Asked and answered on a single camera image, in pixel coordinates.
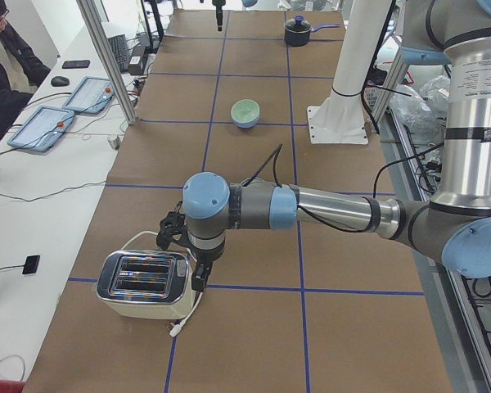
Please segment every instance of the keyboard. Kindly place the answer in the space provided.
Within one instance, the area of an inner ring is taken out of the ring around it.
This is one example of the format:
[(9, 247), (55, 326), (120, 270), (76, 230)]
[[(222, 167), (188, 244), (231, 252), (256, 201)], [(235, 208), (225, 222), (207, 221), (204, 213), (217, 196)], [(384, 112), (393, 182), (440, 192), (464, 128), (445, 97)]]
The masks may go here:
[(128, 44), (127, 40), (125, 39), (125, 35), (116, 35), (114, 37), (109, 37), (107, 40), (109, 41), (113, 55), (115, 55), (116, 63), (120, 68), (120, 72), (127, 71), (129, 64), (129, 54)]

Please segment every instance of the white desk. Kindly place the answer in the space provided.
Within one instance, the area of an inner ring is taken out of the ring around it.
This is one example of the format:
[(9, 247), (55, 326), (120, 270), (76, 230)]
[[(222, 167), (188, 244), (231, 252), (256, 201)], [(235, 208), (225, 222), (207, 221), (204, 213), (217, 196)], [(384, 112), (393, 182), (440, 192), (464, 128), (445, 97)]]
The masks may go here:
[[(113, 29), (116, 26), (106, 26), (108, 36), (116, 34)], [(63, 60), (85, 58), (91, 61), (87, 69), (61, 68)], [(55, 75), (68, 77), (70, 86), (51, 86)], [(59, 59), (33, 100), (72, 92), (84, 76), (106, 76), (85, 28)], [(124, 76), (127, 84), (132, 78)], [(39, 105), (60, 107), (67, 97), (51, 97), (28, 107), (16, 123), (25, 121)], [(116, 157), (107, 135), (120, 133), (120, 125), (126, 124), (120, 107), (111, 107), (104, 119), (78, 134), (72, 132), (104, 115), (107, 109), (95, 116), (77, 116), (69, 129), (71, 133), (62, 136), (45, 154), (12, 151), (0, 156), (0, 192), (30, 199), (66, 187), (104, 181)], [(7, 140), (13, 132), (0, 142), (0, 151), (10, 149)], [(38, 356), (102, 190), (102, 185), (84, 187), (30, 203), (0, 196), (0, 268), (23, 264), (28, 255), (41, 255), (34, 275), (23, 276), (21, 269), (0, 272), (0, 359), (20, 355), (26, 364), (24, 380)], [(8, 359), (0, 364), (0, 378), (19, 380), (22, 369), (19, 359)]]

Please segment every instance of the pot lid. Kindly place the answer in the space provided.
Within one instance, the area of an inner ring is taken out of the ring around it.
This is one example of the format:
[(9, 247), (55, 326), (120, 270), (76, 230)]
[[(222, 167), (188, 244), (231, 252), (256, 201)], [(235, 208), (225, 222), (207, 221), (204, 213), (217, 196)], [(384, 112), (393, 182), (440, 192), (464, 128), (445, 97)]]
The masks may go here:
[(296, 33), (303, 33), (311, 30), (311, 24), (302, 15), (295, 16), (294, 19), (286, 20), (286, 29)]

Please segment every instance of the black jacket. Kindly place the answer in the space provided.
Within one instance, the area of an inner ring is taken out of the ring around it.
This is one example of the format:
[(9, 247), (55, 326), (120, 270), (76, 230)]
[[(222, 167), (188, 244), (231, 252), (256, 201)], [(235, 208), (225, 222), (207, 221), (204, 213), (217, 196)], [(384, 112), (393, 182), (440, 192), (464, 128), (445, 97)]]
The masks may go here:
[[(30, 83), (39, 86), (50, 70), (34, 55), (33, 49), (10, 25), (0, 33), (0, 40), (6, 50), (16, 57)], [(22, 108), (27, 105), (31, 96), (32, 94), (29, 93), (11, 91), (7, 73), (0, 64), (0, 139), (13, 124)]]

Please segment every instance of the green bowl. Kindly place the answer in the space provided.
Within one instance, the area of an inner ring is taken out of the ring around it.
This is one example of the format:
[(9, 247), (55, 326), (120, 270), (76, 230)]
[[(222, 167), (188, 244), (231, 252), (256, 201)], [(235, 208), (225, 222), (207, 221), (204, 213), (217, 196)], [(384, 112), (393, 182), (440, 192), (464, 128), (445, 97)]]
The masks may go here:
[(260, 105), (250, 99), (240, 100), (232, 106), (231, 118), (232, 122), (241, 129), (250, 129), (259, 121)]

